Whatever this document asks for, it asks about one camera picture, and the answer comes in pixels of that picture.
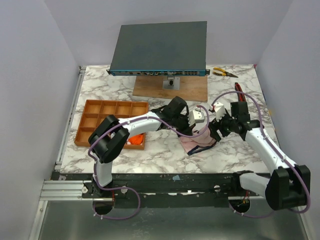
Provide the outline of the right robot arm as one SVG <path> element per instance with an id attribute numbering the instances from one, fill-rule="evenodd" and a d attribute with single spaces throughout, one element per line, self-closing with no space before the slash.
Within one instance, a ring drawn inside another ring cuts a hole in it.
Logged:
<path id="1" fill-rule="evenodd" d="M 273 142 L 260 120 L 251 119 L 248 104 L 236 101 L 230 104 L 231 111 L 216 102 L 215 113 L 208 128 L 210 136 L 219 142 L 230 133 L 238 134 L 266 165 L 270 178 L 250 170 L 233 174 L 230 191 L 241 196 L 247 190 L 264 197 L 271 209 L 277 211 L 310 204 L 311 172 L 306 165 L 298 165 Z"/>

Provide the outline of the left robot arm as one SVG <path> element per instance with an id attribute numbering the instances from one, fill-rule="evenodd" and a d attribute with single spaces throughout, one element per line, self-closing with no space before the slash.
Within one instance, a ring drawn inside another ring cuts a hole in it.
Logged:
<path id="1" fill-rule="evenodd" d="M 176 96 L 169 104 L 154 108 L 145 114 L 117 118 L 107 116 L 88 138 L 88 155 L 94 159 L 93 191 L 101 198 L 111 191 L 112 164 L 127 140 L 133 136 L 159 130 L 173 129 L 178 134 L 191 136 L 196 120 L 182 98 Z"/>

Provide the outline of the pink navy-trimmed underwear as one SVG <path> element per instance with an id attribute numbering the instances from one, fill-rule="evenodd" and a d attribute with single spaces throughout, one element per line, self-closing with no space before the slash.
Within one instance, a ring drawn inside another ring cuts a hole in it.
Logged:
<path id="1" fill-rule="evenodd" d="M 181 136 L 179 141 L 187 153 L 191 156 L 213 148 L 216 145 L 216 140 L 210 136 L 210 130 L 207 128 L 200 136 L 189 138 Z"/>

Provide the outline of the brown compartment tray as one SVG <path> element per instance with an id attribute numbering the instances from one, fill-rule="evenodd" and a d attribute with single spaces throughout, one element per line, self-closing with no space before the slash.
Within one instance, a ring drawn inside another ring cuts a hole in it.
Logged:
<path id="1" fill-rule="evenodd" d="M 74 143 L 79 147 L 89 147 L 89 137 L 109 115 L 114 115 L 118 119 L 132 118 L 146 114 L 148 111 L 149 104 L 145 101 L 88 99 L 84 105 Z"/>

